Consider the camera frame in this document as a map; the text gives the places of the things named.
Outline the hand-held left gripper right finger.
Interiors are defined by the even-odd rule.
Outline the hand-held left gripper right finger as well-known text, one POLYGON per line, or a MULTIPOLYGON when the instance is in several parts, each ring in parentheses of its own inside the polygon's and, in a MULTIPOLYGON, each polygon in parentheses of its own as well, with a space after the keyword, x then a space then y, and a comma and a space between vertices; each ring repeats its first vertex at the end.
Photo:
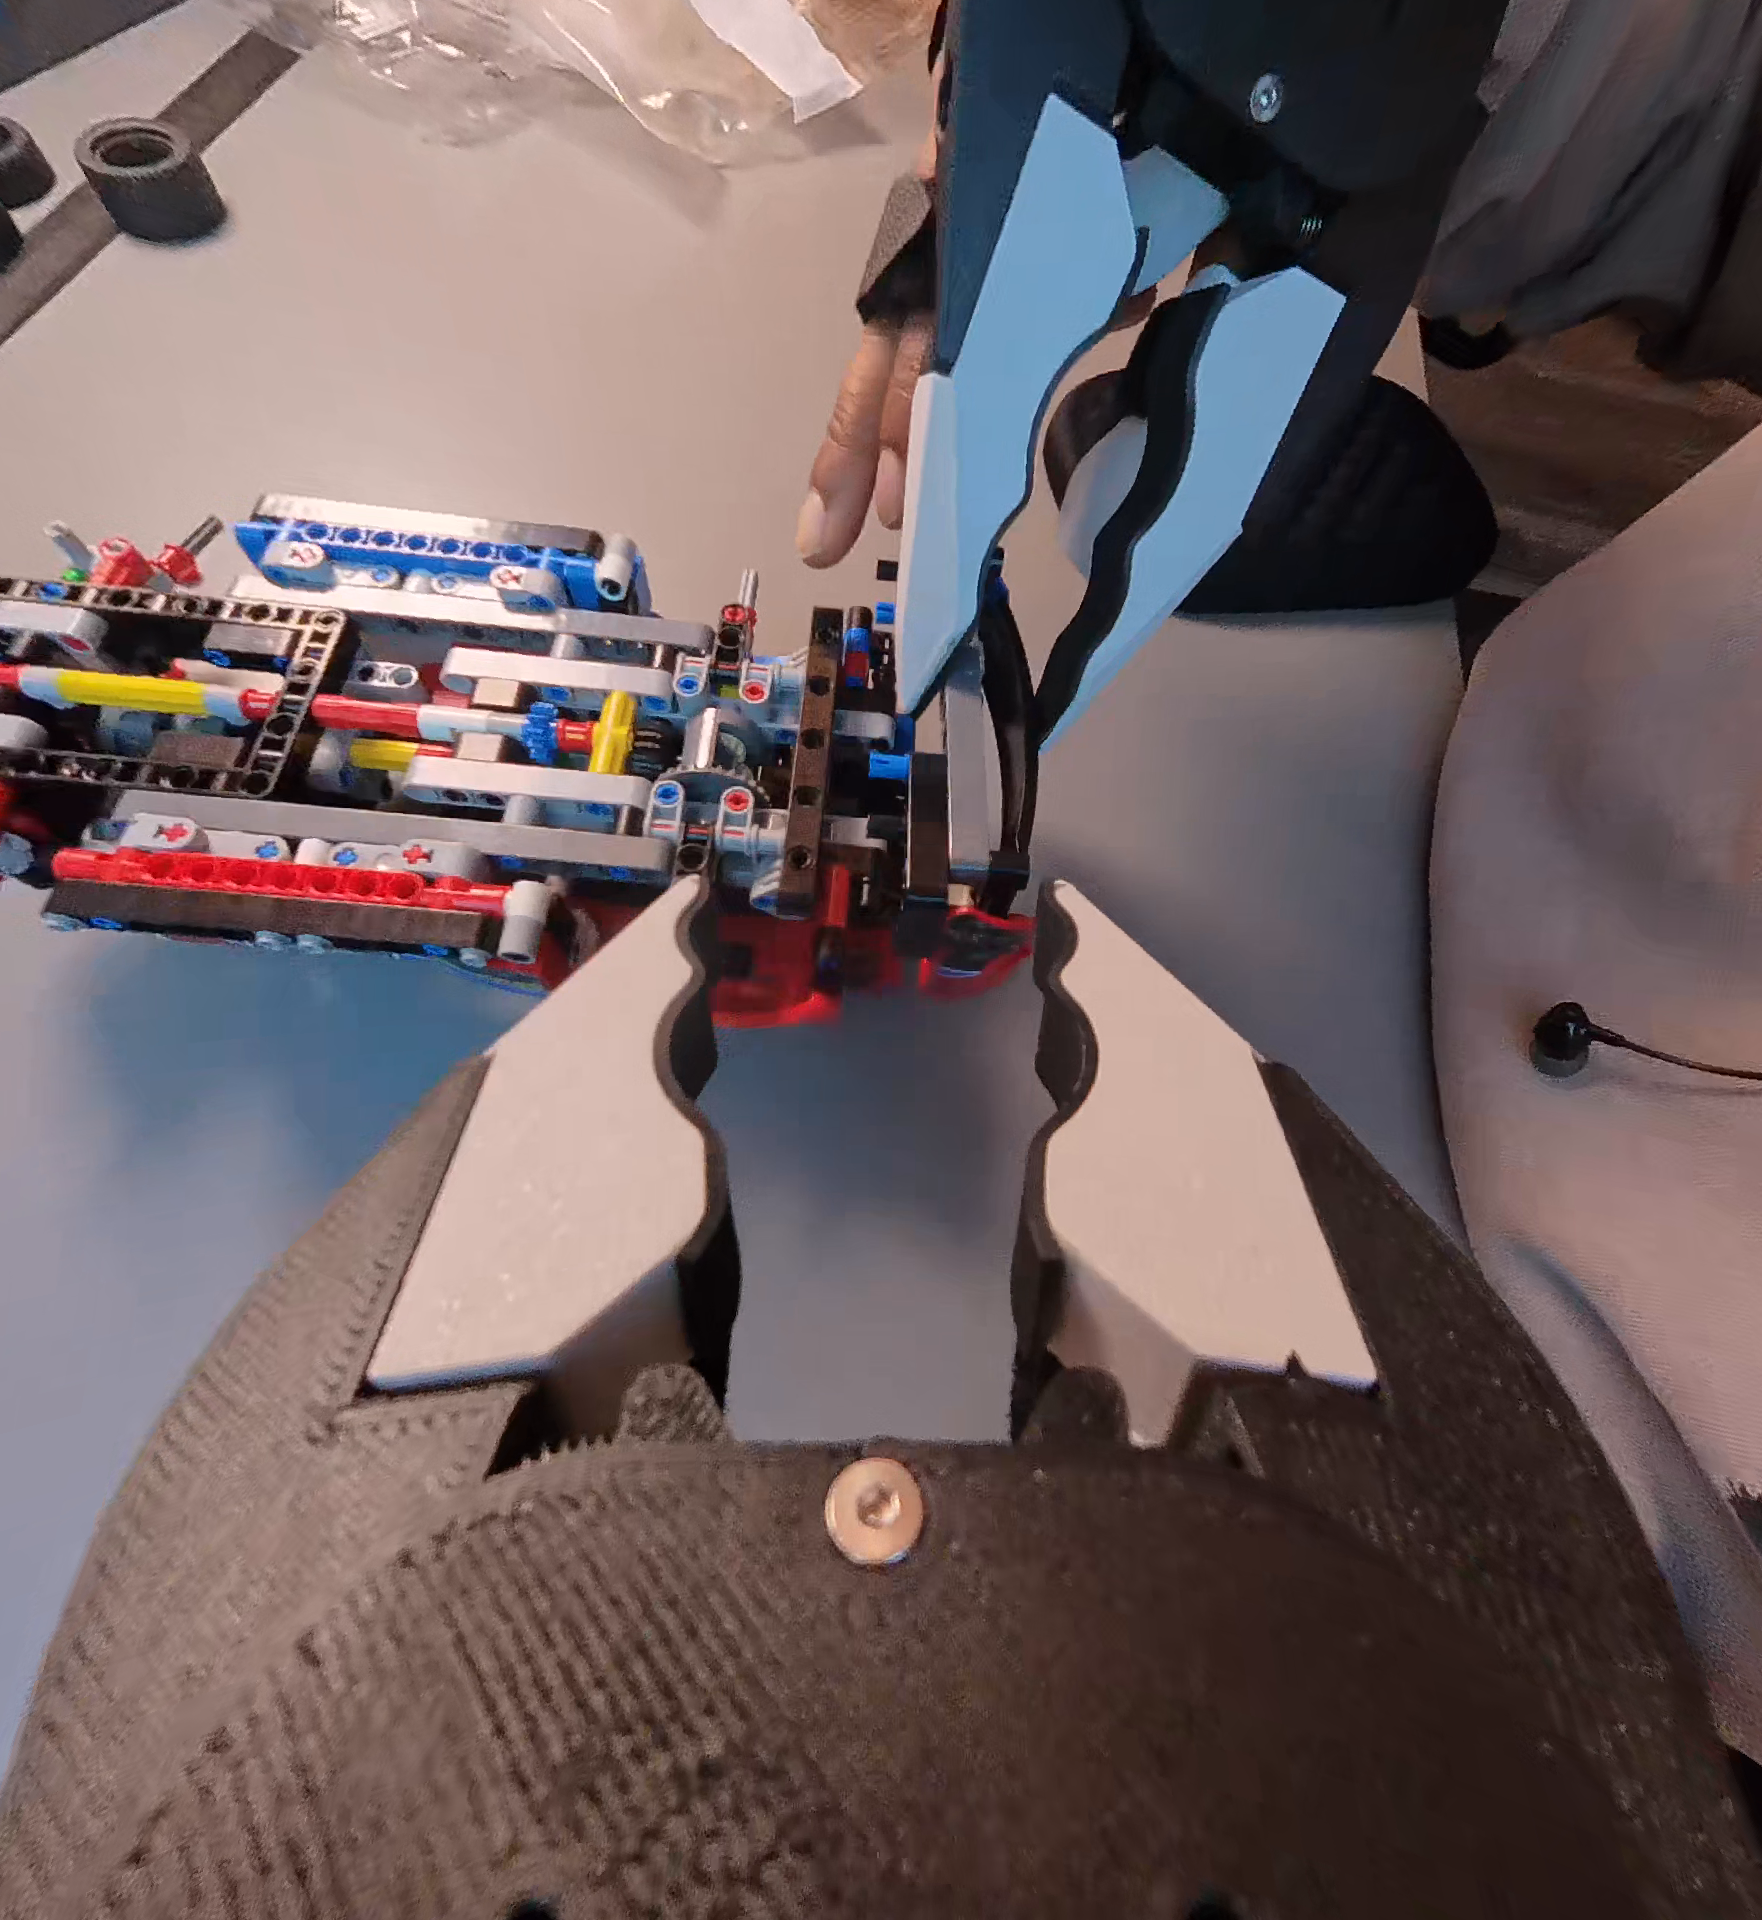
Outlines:
POLYGON ((1136 1445, 1173 1436, 1200 1369, 1373 1389, 1262 1054, 1064 881, 1033 969, 1052 1109, 1012 1247, 1012 1434, 1068 1369, 1112 1380, 1136 1445))

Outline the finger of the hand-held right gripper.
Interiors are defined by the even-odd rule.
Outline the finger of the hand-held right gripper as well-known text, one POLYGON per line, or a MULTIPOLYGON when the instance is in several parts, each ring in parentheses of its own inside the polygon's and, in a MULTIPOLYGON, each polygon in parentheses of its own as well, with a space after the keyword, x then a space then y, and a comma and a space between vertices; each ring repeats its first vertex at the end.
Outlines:
POLYGON ((959 349, 914 397, 894 700, 920 712, 979 615, 989 554, 1033 482, 1042 409, 1106 329, 1134 269, 1112 132, 1045 98, 959 349))
POLYGON ((1071 728, 1239 539, 1347 301, 1301 266, 1212 269, 1132 344, 1136 412, 1073 470, 1060 545, 1085 575, 1037 693, 1041 738, 1071 728))

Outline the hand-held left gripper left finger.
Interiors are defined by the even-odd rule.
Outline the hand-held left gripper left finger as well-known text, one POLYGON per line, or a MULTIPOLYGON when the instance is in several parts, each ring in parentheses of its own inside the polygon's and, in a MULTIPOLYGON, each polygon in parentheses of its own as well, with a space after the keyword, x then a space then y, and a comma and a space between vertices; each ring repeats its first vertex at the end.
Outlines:
POLYGON ((532 1391, 561 1440, 611 1436, 628 1384, 683 1365, 727 1401, 743 1265, 701 876, 676 878, 485 1052, 366 1359, 409 1414, 532 1391))

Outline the red blue lego car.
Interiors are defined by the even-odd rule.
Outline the red blue lego car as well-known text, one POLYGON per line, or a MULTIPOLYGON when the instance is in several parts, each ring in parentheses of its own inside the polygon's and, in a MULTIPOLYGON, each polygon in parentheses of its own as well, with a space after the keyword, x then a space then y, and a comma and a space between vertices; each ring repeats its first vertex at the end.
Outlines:
POLYGON ((917 987, 894 615, 767 644, 745 570, 654 608, 632 540, 267 491, 152 547, 61 520, 0 572, 0 889, 44 925, 380 954, 559 987, 676 878, 712 1010, 767 1028, 917 987))

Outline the person's right hand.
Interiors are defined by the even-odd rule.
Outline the person's right hand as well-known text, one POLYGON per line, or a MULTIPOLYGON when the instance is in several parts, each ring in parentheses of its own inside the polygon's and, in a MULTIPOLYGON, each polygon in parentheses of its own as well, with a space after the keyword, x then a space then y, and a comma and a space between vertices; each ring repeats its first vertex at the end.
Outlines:
POLYGON ((849 557, 869 517, 900 528, 911 404, 928 370, 934 318, 864 325, 844 369, 796 520, 795 548, 811 568, 849 557))

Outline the clear plastic bag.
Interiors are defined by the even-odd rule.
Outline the clear plastic bag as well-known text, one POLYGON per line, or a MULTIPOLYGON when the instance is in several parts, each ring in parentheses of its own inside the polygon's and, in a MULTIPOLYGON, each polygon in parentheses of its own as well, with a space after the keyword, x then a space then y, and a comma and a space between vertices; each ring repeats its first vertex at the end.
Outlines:
POLYGON ((422 130, 477 142, 625 111, 714 166, 792 157, 921 39, 930 3, 240 1, 245 26, 323 63, 422 130))

